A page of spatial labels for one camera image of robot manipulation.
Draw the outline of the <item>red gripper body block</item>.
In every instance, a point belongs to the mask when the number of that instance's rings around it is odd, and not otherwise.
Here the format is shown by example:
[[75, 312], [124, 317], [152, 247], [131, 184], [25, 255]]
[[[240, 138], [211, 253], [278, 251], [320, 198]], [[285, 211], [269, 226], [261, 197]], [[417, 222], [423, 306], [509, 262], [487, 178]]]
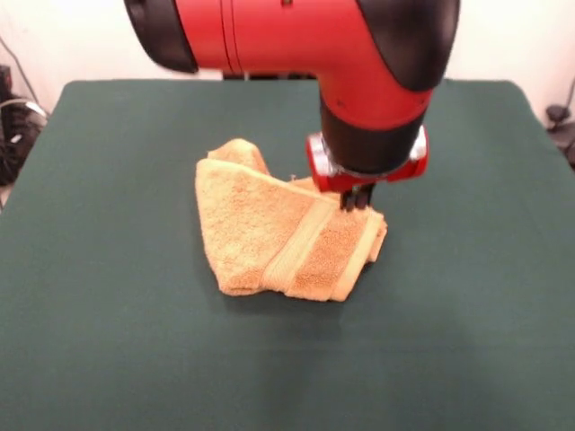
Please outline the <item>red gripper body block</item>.
[[383, 174], [363, 174], [346, 171], [331, 159], [322, 133], [310, 135], [305, 144], [307, 159], [315, 186], [322, 193], [344, 193], [356, 187], [381, 181], [396, 182], [420, 177], [428, 167], [429, 137], [420, 126], [418, 135], [406, 162], [399, 168]]

